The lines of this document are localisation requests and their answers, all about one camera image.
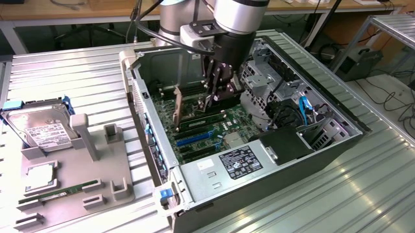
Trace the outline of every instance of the motherboard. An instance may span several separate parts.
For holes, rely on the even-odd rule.
[[[174,125],[177,100],[153,96],[159,118],[181,164],[186,164],[249,142],[261,131],[242,105]]]

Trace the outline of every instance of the power supply label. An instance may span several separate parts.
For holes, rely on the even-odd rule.
[[[234,180],[263,168],[250,146],[219,155],[219,158]]]
[[[26,129],[40,148],[50,148],[71,142],[62,123]]]

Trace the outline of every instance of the wooden table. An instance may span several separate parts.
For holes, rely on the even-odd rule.
[[[406,0],[393,0],[395,3],[395,12],[398,12]],[[317,10],[317,13],[322,13],[322,17],[318,21],[315,29],[309,37],[307,44],[310,44],[322,23],[327,17],[330,8],[334,5],[335,0],[331,3],[322,4]],[[143,1],[143,8],[149,9],[153,4],[153,0]],[[286,15],[286,14],[310,14],[315,12],[317,5],[310,3],[293,2],[289,4],[283,0],[271,0],[267,9],[267,15]],[[11,44],[11,47],[16,54],[27,53],[24,43],[22,42],[19,35],[15,32],[16,27],[27,26],[46,26],[46,25],[67,25],[67,24],[86,24],[86,23],[108,23],[108,22],[129,22],[131,9],[104,10],[94,11],[90,5],[79,6],[79,10],[75,11],[67,7],[58,6],[50,2],[50,0],[26,0],[24,4],[4,5],[0,7],[0,29]],[[385,10],[383,5],[362,6],[354,0],[343,0],[337,12],[355,12],[355,11],[378,11]],[[161,19],[161,11],[157,8],[154,12],[143,20]]]

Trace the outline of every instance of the warning label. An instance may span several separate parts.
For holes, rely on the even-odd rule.
[[[263,168],[250,146],[219,155],[219,158],[234,180]]]
[[[26,129],[38,146],[50,148],[70,143],[71,138],[62,123]]]

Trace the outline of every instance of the green circuit board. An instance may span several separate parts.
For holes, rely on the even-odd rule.
[[[205,122],[206,125],[202,127],[198,126],[194,127],[195,130],[203,128],[206,129],[207,132],[213,134],[209,139],[201,140],[198,142],[187,144],[186,146],[179,147],[177,145],[178,141],[193,138],[198,135],[202,135],[203,133],[187,136],[177,140],[175,136],[179,133],[177,131],[173,121],[173,114],[175,111],[177,100],[162,100],[161,97],[158,96],[153,96],[153,100],[155,108],[159,113],[165,131],[181,164],[186,164],[221,151],[230,149],[231,147],[225,141],[225,136],[227,134],[238,132],[241,138],[245,140],[245,142],[247,142],[251,136],[261,133],[255,123],[250,119],[249,113],[239,104],[235,107],[225,110],[226,111],[225,114],[221,115],[223,120],[213,124],[210,124],[207,121],[201,121]],[[209,150],[209,148],[214,147],[215,149],[211,150],[210,152],[198,153],[201,150],[203,149]],[[198,156],[193,156],[191,158],[189,158],[187,155],[191,154],[193,152],[197,153]]]

